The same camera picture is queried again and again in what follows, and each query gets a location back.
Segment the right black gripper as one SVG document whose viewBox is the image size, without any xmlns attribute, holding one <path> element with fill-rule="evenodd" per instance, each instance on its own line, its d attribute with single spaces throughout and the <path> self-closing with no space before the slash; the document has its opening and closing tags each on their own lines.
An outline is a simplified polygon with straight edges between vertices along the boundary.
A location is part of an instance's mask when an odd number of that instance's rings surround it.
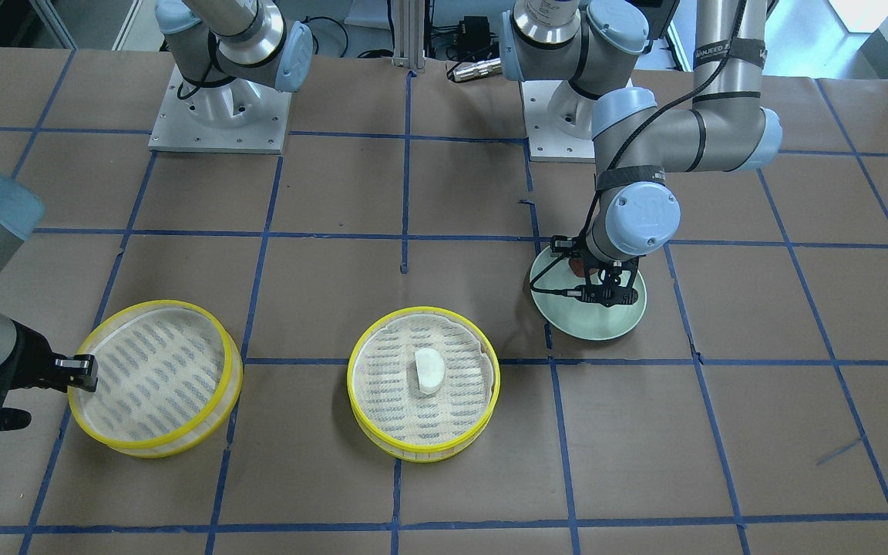
<svg viewBox="0 0 888 555">
<path fill-rule="evenodd" d="M 49 388 L 65 393 L 69 388 L 80 388 L 95 392 L 96 384 L 95 355 L 61 355 L 38 331 L 13 320 L 0 320 L 0 432 L 24 429 L 32 421 L 29 412 L 5 406 L 11 390 Z"/>
</svg>

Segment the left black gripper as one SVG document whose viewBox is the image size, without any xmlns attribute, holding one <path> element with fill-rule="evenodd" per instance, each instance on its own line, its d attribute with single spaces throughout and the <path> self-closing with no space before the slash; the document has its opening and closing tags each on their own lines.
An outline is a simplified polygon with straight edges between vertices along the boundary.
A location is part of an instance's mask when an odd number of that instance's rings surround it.
<svg viewBox="0 0 888 555">
<path fill-rule="evenodd" d="M 597 259 L 580 237 L 553 235 L 550 239 L 550 253 L 557 257 L 549 267 L 556 266 L 562 260 L 581 257 L 590 266 L 597 266 L 599 273 L 581 278 L 581 283 L 570 288 L 550 289 L 550 294 L 573 298 L 580 302 L 599 304 L 605 307 L 616 305 L 633 305 L 639 300 L 639 292 L 635 287 L 638 277 L 638 264 L 641 257 L 632 257 L 623 262 L 602 262 Z"/>
</svg>

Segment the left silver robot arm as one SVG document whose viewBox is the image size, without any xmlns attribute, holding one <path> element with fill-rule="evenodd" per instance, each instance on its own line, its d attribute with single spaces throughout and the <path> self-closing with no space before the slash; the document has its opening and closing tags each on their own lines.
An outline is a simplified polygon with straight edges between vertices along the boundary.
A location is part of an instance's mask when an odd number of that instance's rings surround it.
<svg viewBox="0 0 888 555">
<path fill-rule="evenodd" d="M 508 80 L 563 80 L 592 102 L 594 194 L 575 237 L 553 236 L 550 252 L 580 278 L 556 295 L 606 307 L 634 304 L 639 260 L 663 247 L 681 210 L 667 173 L 750 171 L 782 145 L 774 110 L 761 104 L 767 60 L 765 1 L 700 1 L 694 85 L 659 105 L 628 84 L 649 41 L 649 24 L 627 1 L 518 1 L 503 15 L 499 53 Z"/>
</svg>

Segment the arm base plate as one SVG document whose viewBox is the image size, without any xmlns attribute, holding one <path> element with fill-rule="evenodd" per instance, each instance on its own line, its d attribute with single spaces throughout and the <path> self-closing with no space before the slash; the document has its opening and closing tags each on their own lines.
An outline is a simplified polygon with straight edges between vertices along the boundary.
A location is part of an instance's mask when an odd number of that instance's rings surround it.
<svg viewBox="0 0 888 555">
<path fill-rule="evenodd" d="M 153 124 L 148 147 L 175 153 L 281 155 L 287 136 L 292 92 L 278 92 L 237 79 L 225 86 L 190 91 L 173 67 Z"/>
<path fill-rule="evenodd" d="M 529 158 L 533 162 L 613 161 L 635 130 L 638 113 L 656 106 L 652 91 L 623 87 L 590 99 L 566 80 L 521 84 Z"/>
</svg>

